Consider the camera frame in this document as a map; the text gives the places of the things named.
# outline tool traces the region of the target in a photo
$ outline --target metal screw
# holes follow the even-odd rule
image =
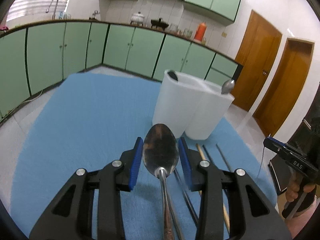
[[[76,174],[78,176],[82,176],[83,174],[85,174],[85,169],[83,169],[83,168],[77,169]]]
[[[114,167],[120,167],[122,164],[122,162],[120,160],[115,160],[112,162],[112,166]]]
[[[209,163],[208,161],[206,161],[206,160],[200,161],[200,166],[201,166],[201,167],[206,168],[206,167],[208,167],[209,165],[210,165],[210,163]]]
[[[236,170],[236,173],[239,175],[239,176],[244,176],[245,175],[245,171],[243,169],[237,169]]]

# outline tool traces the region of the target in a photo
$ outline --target blue mat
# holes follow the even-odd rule
[[[145,137],[152,126],[160,85],[140,78],[85,73],[69,76],[57,89],[28,134],[13,179],[11,216],[27,236],[76,169],[102,169],[133,148],[138,136]],[[186,142],[196,149],[196,141],[186,138]],[[219,143],[232,168],[245,169],[276,204],[267,174],[262,170],[256,179],[259,163],[224,118],[210,137],[199,143],[205,144],[215,164],[226,170],[215,147]],[[180,163],[177,169],[183,177]],[[196,227],[174,175],[168,178],[168,188],[186,240],[195,239]],[[189,192],[189,196],[199,211],[199,194]],[[136,187],[130,193],[121,192],[121,203],[127,240],[161,239],[160,183],[143,163]]]

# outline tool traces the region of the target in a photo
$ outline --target orange bottle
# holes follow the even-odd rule
[[[196,34],[195,34],[195,37],[194,39],[201,42],[202,39],[203,39],[203,36],[204,36],[204,33],[205,33],[205,30],[207,29],[207,25],[203,22],[203,23],[200,23],[198,25],[198,28],[196,30]]]

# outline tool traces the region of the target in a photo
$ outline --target metal spoon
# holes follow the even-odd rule
[[[174,240],[166,186],[168,177],[176,168],[179,153],[171,130],[162,123],[155,124],[146,135],[142,158],[147,170],[160,179],[164,217],[164,240]]]
[[[226,82],[223,83],[221,87],[221,94],[224,95],[224,94],[230,93],[234,87],[235,87],[235,81],[233,79],[227,80]]]

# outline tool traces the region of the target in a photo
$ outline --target white plastic container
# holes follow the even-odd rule
[[[203,80],[180,72],[175,72],[177,82],[168,75],[169,71],[164,72],[152,124],[165,124],[179,138],[194,116],[206,86]]]
[[[235,99],[231,94],[221,94],[221,86],[203,80],[206,90],[195,111],[186,135],[193,140],[206,140]]]

